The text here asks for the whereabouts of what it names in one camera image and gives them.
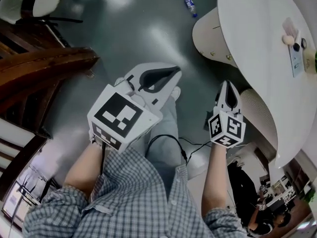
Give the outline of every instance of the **white chair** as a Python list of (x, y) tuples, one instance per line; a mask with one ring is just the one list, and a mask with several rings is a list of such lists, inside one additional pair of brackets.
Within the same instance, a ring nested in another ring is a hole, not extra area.
[(22, 4), (24, 0), (0, 0), (0, 18), (10, 24), (44, 23), (41, 20), (61, 20), (81, 23), (82, 20), (49, 17), (58, 6), (60, 0), (35, 0), (32, 15), (22, 17)]

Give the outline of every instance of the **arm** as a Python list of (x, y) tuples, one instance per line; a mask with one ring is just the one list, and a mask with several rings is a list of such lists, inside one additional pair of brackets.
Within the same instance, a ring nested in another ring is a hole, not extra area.
[(89, 144), (69, 170), (64, 186), (75, 187), (82, 191), (88, 199), (100, 174), (102, 157), (102, 150), (98, 144)]
[(100, 173), (102, 151), (90, 144), (66, 176), (62, 189), (32, 207), (23, 223), (23, 237), (72, 237)]
[(202, 216), (215, 208), (225, 208), (227, 198), (226, 148), (213, 144), (202, 198)]
[[(264, 201), (264, 194), (263, 194), (263, 191), (260, 190), (260, 201), (259, 203), (262, 203)], [(255, 230), (258, 228), (258, 223), (256, 223), (256, 220), (257, 220), (257, 215), (259, 213), (259, 206), (257, 206), (256, 210), (254, 211), (254, 213), (252, 214), (252, 217), (250, 219), (250, 222), (248, 224), (248, 228), (251, 229), (251, 230)]]
[(246, 237), (241, 220), (225, 209), (227, 198), (226, 148), (214, 144), (202, 198), (202, 216), (212, 234), (220, 237)]
[(259, 213), (259, 208), (257, 207), (254, 213), (252, 214), (252, 217), (250, 219), (250, 222), (248, 224), (248, 228), (251, 230), (255, 230), (258, 228), (258, 224), (256, 223), (257, 215)]

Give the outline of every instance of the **concrete floor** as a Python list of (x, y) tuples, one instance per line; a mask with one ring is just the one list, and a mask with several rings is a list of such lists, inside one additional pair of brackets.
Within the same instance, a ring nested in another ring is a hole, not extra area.
[[(74, 47), (92, 47), (101, 57), (95, 78), (76, 76), (58, 94), (46, 128), (53, 141), (46, 144), (33, 165), (46, 177), (62, 183), (69, 168), (88, 145), (86, 115), (107, 84), (113, 84), (135, 65), (162, 61), (181, 67), (182, 94), (177, 102), (179, 135), (204, 143), (206, 112), (211, 111), (220, 83), (230, 79), (238, 90), (248, 87), (238, 69), (205, 59), (195, 49), (195, 22), (216, 7), (216, 0), (194, 0), (198, 18), (192, 18), (183, 0), (62, 0), (53, 16), (83, 19), (59, 23), (57, 28)], [(247, 125), (245, 141), (255, 136)], [(181, 142), (189, 154), (197, 147)], [(230, 150), (232, 155), (238, 148)], [(210, 149), (197, 152), (188, 165), (189, 178), (207, 168)]]

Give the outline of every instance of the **person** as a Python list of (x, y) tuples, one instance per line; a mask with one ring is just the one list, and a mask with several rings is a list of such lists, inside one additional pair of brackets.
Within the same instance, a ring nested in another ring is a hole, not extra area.
[[(178, 138), (176, 87), (161, 109), (163, 120), (149, 133)], [(25, 218), (23, 235), (42, 237), (239, 238), (246, 232), (225, 209), (226, 149), (213, 145), (202, 198), (202, 216), (187, 189), (187, 168), (178, 143), (154, 141), (148, 154), (132, 145), (110, 151), (100, 176), (102, 151), (90, 144), (66, 176), (63, 188), (45, 196)]]
[(274, 228), (284, 227), (290, 222), (291, 215), (288, 212), (274, 214), (269, 208), (260, 211), (260, 206), (265, 206), (263, 192), (257, 194), (254, 183), (237, 161), (228, 166), (228, 173), (237, 214), (250, 236), (266, 235)]

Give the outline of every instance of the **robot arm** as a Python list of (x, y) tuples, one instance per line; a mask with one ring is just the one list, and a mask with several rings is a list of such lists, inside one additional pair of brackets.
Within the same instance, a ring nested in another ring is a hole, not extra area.
[(246, 124), (241, 110), (237, 89), (230, 81), (224, 81), (216, 96), (213, 117), (208, 121), (211, 142), (226, 148), (243, 142)]

